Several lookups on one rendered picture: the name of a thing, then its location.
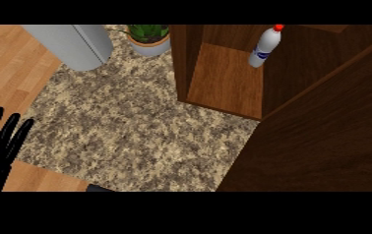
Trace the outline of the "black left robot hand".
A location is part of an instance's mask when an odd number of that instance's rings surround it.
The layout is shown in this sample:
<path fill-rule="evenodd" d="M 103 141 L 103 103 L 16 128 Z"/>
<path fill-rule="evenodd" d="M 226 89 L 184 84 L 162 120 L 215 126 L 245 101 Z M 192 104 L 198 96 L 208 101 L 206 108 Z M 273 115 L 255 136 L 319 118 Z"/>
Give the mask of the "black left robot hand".
<path fill-rule="evenodd" d="M 12 171 L 13 161 L 34 126 L 34 120 L 28 119 L 20 128 L 16 128 L 19 120 L 20 114 L 13 113 L 0 129 L 0 192 L 3 191 Z"/>

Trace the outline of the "dark wooden cabinet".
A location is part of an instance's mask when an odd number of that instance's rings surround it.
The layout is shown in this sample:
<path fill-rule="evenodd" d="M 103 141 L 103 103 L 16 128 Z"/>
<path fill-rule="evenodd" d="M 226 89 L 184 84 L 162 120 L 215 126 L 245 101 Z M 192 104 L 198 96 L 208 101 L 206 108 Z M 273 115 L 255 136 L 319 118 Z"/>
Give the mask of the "dark wooden cabinet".
<path fill-rule="evenodd" d="M 372 53 L 372 25 L 288 25 L 257 68 L 248 56 L 268 25 L 173 25 L 177 99 L 261 121 L 338 69 Z"/>

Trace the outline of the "white red-capped water bottle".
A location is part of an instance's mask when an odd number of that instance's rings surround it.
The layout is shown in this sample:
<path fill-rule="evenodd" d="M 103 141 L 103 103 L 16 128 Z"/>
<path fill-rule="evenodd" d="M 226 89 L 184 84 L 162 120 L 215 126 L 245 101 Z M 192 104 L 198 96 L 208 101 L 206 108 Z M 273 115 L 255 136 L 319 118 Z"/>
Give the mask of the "white red-capped water bottle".
<path fill-rule="evenodd" d="M 261 34 L 257 45 L 248 57 L 248 64 L 251 67 L 258 68 L 263 65 L 273 49 L 279 45 L 283 27 L 283 25 L 274 25 Z"/>

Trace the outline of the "dark wooden cabinet door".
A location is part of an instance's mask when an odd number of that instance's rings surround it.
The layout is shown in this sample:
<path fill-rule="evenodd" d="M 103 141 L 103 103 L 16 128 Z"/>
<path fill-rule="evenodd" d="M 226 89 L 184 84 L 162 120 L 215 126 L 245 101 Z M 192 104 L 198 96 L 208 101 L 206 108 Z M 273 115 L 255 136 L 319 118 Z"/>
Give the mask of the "dark wooden cabinet door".
<path fill-rule="evenodd" d="M 372 50 L 258 124 L 218 190 L 372 191 Z"/>

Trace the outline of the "grey rounded appliance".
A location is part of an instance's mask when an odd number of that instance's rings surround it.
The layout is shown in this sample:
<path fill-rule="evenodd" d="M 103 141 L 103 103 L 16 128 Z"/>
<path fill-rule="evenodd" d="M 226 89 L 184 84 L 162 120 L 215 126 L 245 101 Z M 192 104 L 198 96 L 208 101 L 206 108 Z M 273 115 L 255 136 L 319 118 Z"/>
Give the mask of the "grey rounded appliance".
<path fill-rule="evenodd" d="M 22 25 L 74 71 L 90 71 L 109 60 L 113 44 L 102 25 Z"/>

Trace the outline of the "potted green plant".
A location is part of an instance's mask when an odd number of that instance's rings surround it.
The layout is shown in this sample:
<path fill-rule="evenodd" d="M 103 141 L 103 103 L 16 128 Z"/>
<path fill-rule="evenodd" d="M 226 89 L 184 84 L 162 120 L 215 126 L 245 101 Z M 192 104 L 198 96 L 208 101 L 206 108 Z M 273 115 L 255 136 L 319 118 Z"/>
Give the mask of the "potted green plant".
<path fill-rule="evenodd" d="M 170 49 L 168 25 L 127 25 L 122 33 L 128 37 L 134 52 L 142 56 L 158 56 Z"/>

